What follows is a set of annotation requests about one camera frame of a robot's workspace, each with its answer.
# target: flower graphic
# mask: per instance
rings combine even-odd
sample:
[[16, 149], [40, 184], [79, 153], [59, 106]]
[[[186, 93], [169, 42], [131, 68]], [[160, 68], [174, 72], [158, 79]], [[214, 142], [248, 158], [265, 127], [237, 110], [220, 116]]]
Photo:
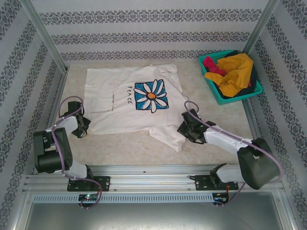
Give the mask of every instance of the flower graphic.
[[157, 109], [168, 109], [163, 80], [135, 83], [134, 98], [137, 110], [151, 110], [153, 114]]

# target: damask pattern wall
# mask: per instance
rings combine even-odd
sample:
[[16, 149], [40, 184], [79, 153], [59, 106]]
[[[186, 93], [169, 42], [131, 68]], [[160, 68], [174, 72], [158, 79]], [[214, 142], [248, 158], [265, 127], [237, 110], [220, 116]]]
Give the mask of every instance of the damask pattern wall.
[[0, 0], [0, 53], [0, 230], [4, 230], [24, 176], [33, 169], [32, 135], [46, 128], [62, 74], [18, 0]]
[[261, 135], [285, 169], [299, 229], [307, 229], [306, 16], [306, 1], [280, 1], [251, 53], [264, 93], [250, 101]]
[[67, 65], [243, 49], [268, 0], [33, 0]]

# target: black cloth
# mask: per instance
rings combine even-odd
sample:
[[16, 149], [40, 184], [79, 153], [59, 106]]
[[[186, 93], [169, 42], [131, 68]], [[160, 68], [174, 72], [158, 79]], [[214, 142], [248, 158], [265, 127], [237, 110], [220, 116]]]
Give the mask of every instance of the black cloth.
[[[234, 55], [237, 55], [239, 54], [238, 51], [233, 51], [227, 55], [225, 55], [225, 58], [226, 57], [230, 57], [230, 56], [234, 56]], [[251, 86], [248, 86], [247, 88], [245, 89], [242, 89], [240, 92], [238, 92], [234, 97], [239, 97], [239, 96], [243, 96], [243, 95], [246, 95], [246, 94], [250, 94], [250, 93], [253, 93], [255, 91], [255, 88], [256, 88], [256, 84], [257, 84], [257, 79], [258, 79], [258, 73], [256, 71], [256, 68], [255, 66], [253, 65], [253, 68], [251, 70], [251, 75], [250, 75], [250, 84]], [[218, 85], [215, 84], [215, 87], [217, 89], [217, 91], [219, 92], [220, 96], [223, 98], [223, 99], [229, 99], [229, 98], [232, 98], [232, 97], [227, 97], [227, 96], [224, 96], [223, 93], [221, 92], [221, 90], [219, 89]]]

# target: beige table surface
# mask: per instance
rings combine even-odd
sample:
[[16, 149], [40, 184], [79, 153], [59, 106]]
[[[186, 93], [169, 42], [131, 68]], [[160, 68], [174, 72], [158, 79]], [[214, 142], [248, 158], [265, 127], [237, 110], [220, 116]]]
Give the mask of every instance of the beige table surface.
[[[199, 105], [200, 116], [204, 120], [213, 121], [221, 128], [238, 136], [252, 138], [242, 102], [218, 105], [201, 74], [199, 63], [175, 64], [178, 68], [183, 95]], [[72, 95], [83, 98], [86, 73], [89, 68], [147, 65], [150, 63], [71, 65], [62, 100]], [[65, 103], [61, 114], [66, 111]], [[88, 134], [82, 139], [70, 135], [69, 142], [74, 159], [88, 165], [195, 165], [237, 162], [235, 156], [217, 146], [194, 144], [189, 140], [183, 144], [181, 152], [175, 152], [172, 148], [150, 137], [148, 131], [108, 135]]]

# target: white petal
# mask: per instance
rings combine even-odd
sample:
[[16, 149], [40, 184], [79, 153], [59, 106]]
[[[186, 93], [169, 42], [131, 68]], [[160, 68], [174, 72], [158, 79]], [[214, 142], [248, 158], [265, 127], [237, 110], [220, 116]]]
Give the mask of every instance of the white petal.
[[165, 97], [166, 96], [166, 92], [164, 92], [163, 94], [161, 95], [158, 95], [157, 97]]
[[140, 89], [133, 89], [135, 92], [142, 94], [142, 95], [146, 95], [147, 93], [145, 93], [144, 91], [140, 90]]
[[167, 104], [165, 103], [165, 101], [162, 101], [161, 99], [156, 99], [155, 100], [159, 105], [161, 105], [162, 107], [167, 106]]
[[138, 99], [136, 102], [144, 102], [144, 101], [146, 101], [146, 100], [147, 100], [147, 98], [146, 98], [146, 97], [143, 97], [143, 98]]
[[155, 105], [155, 102], [152, 101], [152, 114], [157, 110], [157, 106]]
[[163, 89], [163, 85], [164, 85], [164, 82], [163, 82], [163, 81], [161, 81], [161, 85], [159, 86], [159, 89], [158, 89], [158, 91], [157, 91], [157, 94], [156, 94], [156, 95], [158, 95], [159, 93], [161, 93], [161, 91], [162, 91], [162, 89]]
[[145, 102], [145, 104], [143, 105], [142, 110], [147, 109], [149, 105], [150, 105], [150, 100], [147, 100], [147, 101]]
[[143, 83], [143, 87], [144, 87], [144, 89], [145, 89], [147, 92], [152, 92], [152, 91], [150, 90], [149, 85], [147, 85], [146, 83]]
[[158, 82], [157, 82], [157, 79], [155, 79], [154, 81], [153, 81], [153, 91], [152, 92], [154, 92], [155, 91], [155, 88], [157, 88], [157, 84], [158, 84]]

